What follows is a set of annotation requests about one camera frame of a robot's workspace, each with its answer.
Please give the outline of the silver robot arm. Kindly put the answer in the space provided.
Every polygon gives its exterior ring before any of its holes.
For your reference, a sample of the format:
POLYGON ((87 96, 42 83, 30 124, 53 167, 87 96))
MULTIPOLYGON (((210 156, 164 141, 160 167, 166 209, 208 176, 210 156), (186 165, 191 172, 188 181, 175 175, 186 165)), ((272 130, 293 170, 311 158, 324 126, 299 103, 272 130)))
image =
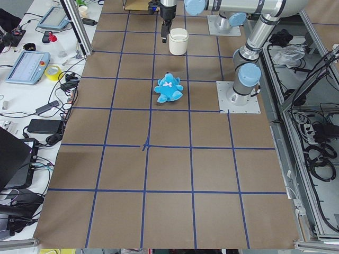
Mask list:
POLYGON ((215 21, 215 27, 218 30, 226 31, 233 27, 242 25, 246 20, 246 13, 244 12, 227 12, 220 11, 219 16, 215 21))
POLYGON ((258 84, 261 70, 255 64, 264 42, 282 17, 293 16, 302 11, 308 1, 184 1, 186 12, 197 16, 203 11, 259 13, 252 33, 245 45, 235 51, 233 63, 235 80, 226 92, 227 99, 236 106, 246 105, 251 92, 258 84))

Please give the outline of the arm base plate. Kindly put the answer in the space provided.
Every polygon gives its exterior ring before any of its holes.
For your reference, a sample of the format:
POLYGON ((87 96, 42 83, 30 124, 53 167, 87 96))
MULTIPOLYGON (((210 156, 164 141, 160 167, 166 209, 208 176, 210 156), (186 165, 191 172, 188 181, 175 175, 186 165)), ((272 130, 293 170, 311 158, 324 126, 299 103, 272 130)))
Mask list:
POLYGON ((241 19, 230 17, 229 19, 219 15, 207 16, 209 34, 215 36, 239 37, 241 19))
POLYGON ((233 81, 217 81, 217 94, 220 113, 260 114, 260 106, 255 88, 249 95, 239 95, 233 90, 233 81))

